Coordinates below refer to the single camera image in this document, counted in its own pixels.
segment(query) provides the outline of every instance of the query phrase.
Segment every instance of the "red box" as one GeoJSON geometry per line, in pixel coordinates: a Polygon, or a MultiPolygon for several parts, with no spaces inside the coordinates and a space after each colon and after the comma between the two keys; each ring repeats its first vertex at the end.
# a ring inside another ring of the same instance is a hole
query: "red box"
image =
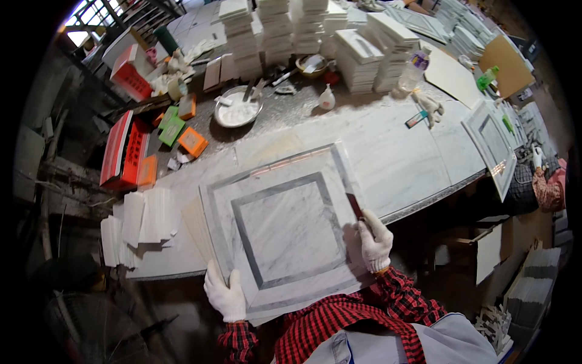
{"type": "Polygon", "coordinates": [[[99,184],[123,191],[137,187],[137,172],[150,141],[148,126],[128,111],[109,131],[99,184]]]}
{"type": "Polygon", "coordinates": [[[151,97],[153,90],[144,77],[153,70],[146,52],[139,45],[133,44],[117,58],[109,79],[139,102],[151,97]]]}

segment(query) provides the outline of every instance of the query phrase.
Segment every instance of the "green spray bottle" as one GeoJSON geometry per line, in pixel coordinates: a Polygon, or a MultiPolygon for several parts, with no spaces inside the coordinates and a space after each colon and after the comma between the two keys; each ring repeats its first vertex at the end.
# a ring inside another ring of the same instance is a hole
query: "green spray bottle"
{"type": "Polygon", "coordinates": [[[489,86],[489,84],[497,78],[497,73],[499,72],[499,67],[493,66],[483,73],[483,76],[477,79],[477,88],[479,91],[483,91],[489,86]]]}

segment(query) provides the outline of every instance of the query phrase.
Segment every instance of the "red plaid shirt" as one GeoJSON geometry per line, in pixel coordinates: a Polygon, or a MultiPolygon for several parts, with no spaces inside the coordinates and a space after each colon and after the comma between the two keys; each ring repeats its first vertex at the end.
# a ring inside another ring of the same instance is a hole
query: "red plaid shirt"
{"type": "MultiPolygon", "coordinates": [[[[360,320],[374,320],[400,335],[408,363],[426,363],[411,323],[430,326],[446,315],[435,300],[426,300],[413,280],[390,266],[376,284],[351,295],[333,295],[283,316],[285,333],[275,344],[277,363],[303,363],[317,346],[339,330],[360,320]]],[[[250,363],[257,337],[249,323],[229,323],[218,344],[230,350],[225,363],[250,363]]]]}

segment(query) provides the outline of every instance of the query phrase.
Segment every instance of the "white work glove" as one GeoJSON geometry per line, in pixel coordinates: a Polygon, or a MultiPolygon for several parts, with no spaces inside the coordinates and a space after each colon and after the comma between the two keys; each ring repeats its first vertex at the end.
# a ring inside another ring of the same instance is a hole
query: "white work glove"
{"type": "Polygon", "coordinates": [[[406,6],[406,4],[404,3],[404,1],[402,1],[402,0],[393,0],[393,1],[390,1],[388,3],[388,5],[390,5],[393,8],[396,8],[396,9],[404,9],[404,7],[406,6]]]}
{"type": "Polygon", "coordinates": [[[412,98],[426,110],[428,114],[429,129],[432,129],[432,127],[435,126],[435,122],[441,122],[441,117],[436,114],[443,115],[445,113],[445,108],[441,103],[436,102],[432,97],[426,96],[420,91],[413,92],[412,98]]]}
{"type": "Polygon", "coordinates": [[[542,148],[531,146],[531,151],[533,152],[533,163],[534,167],[537,169],[538,167],[542,167],[542,148]]]}
{"type": "Polygon", "coordinates": [[[362,240],[362,258],[370,273],[380,272],[390,265],[390,250],[394,235],[370,210],[362,210],[364,221],[358,221],[362,240]]]}
{"type": "Polygon", "coordinates": [[[214,309],[220,312],[224,322],[242,321],[247,316],[243,288],[240,286],[240,273],[234,269],[230,273],[230,288],[224,284],[222,275],[214,260],[208,262],[204,277],[204,292],[214,309]]]}

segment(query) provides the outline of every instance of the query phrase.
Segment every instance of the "white powder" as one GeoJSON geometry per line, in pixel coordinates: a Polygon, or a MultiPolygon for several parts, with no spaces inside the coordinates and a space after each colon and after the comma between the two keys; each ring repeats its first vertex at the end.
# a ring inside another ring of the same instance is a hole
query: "white powder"
{"type": "Polygon", "coordinates": [[[243,102],[244,92],[237,92],[228,95],[227,99],[232,101],[231,106],[221,105],[218,109],[218,116],[224,126],[239,126],[254,118],[258,112],[256,101],[243,102]]]}

